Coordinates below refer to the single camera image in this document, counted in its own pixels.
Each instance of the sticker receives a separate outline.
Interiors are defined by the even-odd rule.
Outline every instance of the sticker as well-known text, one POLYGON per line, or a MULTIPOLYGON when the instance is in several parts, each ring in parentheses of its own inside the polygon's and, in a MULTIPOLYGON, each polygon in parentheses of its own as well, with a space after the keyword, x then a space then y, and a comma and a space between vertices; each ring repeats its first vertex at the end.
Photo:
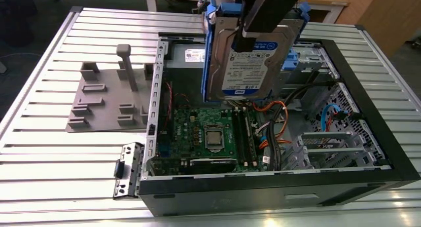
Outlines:
POLYGON ((185 62, 187 63, 203 63, 205 61, 204 49, 187 49, 185 50, 185 62))
POLYGON ((263 157, 263 163, 265 163, 265 164, 271 163, 271 157, 269 156, 264 156, 263 157))
POLYGON ((264 62, 273 56, 276 48, 276 42, 256 42, 252 52, 231 49, 223 82, 225 94, 252 94, 260 89, 268 71, 264 62))

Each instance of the white label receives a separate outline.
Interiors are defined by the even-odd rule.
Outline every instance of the white label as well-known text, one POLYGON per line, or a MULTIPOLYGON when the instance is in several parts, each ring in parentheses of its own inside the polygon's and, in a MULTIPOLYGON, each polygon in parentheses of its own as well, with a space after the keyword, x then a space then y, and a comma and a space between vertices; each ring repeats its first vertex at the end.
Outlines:
POLYGON ((187 49, 185 50, 185 62, 203 63, 205 61, 204 49, 187 49))
POLYGON ((263 157, 263 163, 265 163, 265 164, 271 163, 271 157, 269 156, 264 156, 263 157))
POLYGON ((223 90, 259 89, 263 85, 268 67, 264 61, 272 57, 275 50, 253 50, 253 52, 237 53, 231 49, 223 90))

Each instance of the ram slot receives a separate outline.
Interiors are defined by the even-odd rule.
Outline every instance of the ram slot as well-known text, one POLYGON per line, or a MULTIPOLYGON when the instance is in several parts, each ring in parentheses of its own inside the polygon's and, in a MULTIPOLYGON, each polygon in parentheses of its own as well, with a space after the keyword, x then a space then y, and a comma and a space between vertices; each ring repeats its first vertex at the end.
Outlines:
POLYGON ((233 111, 232 113, 232 126, 233 126, 233 135, 236 141, 236 149, 237 149, 237 159, 239 163, 247 165, 245 157, 244 157, 244 139, 243 139, 243 129, 241 129, 241 118, 239 115, 239 111, 233 111))
POLYGON ((249 135, 252 135, 252 131, 248 127, 248 121, 244 111, 239 111, 239 119, 240 119, 240 129, 241 129, 241 150, 245 157, 245 166, 252 164, 252 153, 251 153, 251 145, 249 145, 249 135))
POLYGON ((248 110, 244 109, 245 113, 245 125, 248 129, 248 145, 247 145, 247 153, 251 156, 249 162, 252 162, 253 166, 257 166, 257 157, 256 157, 256 150, 255 150, 255 138, 253 138, 253 131, 252 131, 252 123, 251 123, 251 116, 248 110))

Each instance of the hard drive label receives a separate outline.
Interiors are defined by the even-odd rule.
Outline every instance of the hard drive label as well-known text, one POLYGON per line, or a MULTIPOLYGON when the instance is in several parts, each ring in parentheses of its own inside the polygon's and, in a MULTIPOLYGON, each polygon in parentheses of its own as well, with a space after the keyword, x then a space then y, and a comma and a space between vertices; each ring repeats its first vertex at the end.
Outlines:
POLYGON ((256 42, 252 52, 231 50, 223 83, 225 94, 252 94, 260 89, 268 71, 264 62, 276 48, 276 42, 256 42))

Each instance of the red wire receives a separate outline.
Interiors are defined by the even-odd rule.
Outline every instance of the red wire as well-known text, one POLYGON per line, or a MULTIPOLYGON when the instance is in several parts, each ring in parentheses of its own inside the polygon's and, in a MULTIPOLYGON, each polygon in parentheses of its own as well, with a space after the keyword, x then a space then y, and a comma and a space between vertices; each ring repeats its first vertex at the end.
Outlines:
POLYGON ((327 124, 327 132, 331 130, 331 124, 332 124, 332 117, 329 117, 328 124, 327 124))

